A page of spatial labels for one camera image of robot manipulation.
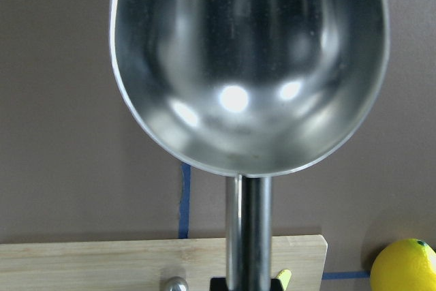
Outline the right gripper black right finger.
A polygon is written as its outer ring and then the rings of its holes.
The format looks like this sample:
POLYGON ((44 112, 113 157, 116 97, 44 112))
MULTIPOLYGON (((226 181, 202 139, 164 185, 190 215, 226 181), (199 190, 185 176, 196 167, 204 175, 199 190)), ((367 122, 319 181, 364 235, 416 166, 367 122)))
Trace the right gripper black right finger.
POLYGON ((270 281, 270 291, 283 291, 283 286, 279 279, 272 278, 270 281))

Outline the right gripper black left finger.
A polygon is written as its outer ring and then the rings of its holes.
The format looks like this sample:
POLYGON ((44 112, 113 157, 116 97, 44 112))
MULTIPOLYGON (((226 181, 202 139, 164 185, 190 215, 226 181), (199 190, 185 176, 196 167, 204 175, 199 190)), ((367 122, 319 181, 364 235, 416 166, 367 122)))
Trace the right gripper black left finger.
POLYGON ((210 291, 228 291, 225 277, 213 277, 210 280, 210 291))

